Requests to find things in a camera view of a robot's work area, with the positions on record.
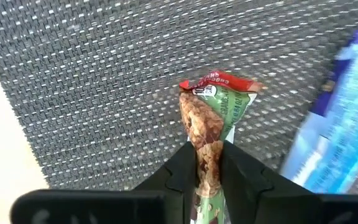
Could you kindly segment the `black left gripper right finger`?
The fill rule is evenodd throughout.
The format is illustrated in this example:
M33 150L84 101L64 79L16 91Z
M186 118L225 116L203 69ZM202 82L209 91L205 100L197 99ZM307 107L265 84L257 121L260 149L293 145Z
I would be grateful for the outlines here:
M313 193L228 141L220 174L232 224L358 224L358 195Z

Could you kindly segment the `blue purple granola bar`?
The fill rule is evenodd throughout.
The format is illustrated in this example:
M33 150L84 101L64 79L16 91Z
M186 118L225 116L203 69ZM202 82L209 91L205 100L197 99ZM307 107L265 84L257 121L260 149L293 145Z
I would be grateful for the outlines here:
M358 29L334 58L280 171L316 193L343 194L358 176Z

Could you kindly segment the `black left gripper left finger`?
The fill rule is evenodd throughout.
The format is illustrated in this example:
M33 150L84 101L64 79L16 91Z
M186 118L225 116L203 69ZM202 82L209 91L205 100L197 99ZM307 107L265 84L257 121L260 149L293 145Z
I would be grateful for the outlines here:
M185 143L132 190L34 190L12 205L11 224L189 224L195 150Z

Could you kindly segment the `grey woven table mat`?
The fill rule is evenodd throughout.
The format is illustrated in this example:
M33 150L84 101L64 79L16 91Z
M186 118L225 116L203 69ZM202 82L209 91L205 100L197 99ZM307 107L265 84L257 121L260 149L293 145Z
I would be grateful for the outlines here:
M0 0L0 83L49 186L131 189L186 140L178 84L264 90L234 142L279 169L358 0Z

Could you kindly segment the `green red granola bar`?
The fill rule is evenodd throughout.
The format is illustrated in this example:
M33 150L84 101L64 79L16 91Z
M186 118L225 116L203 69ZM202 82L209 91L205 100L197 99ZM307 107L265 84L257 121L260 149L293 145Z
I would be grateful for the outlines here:
M212 71L191 85L180 83L180 113L196 150L198 183L190 224L224 224L225 199L219 162L223 143L256 99L263 85L223 71Z

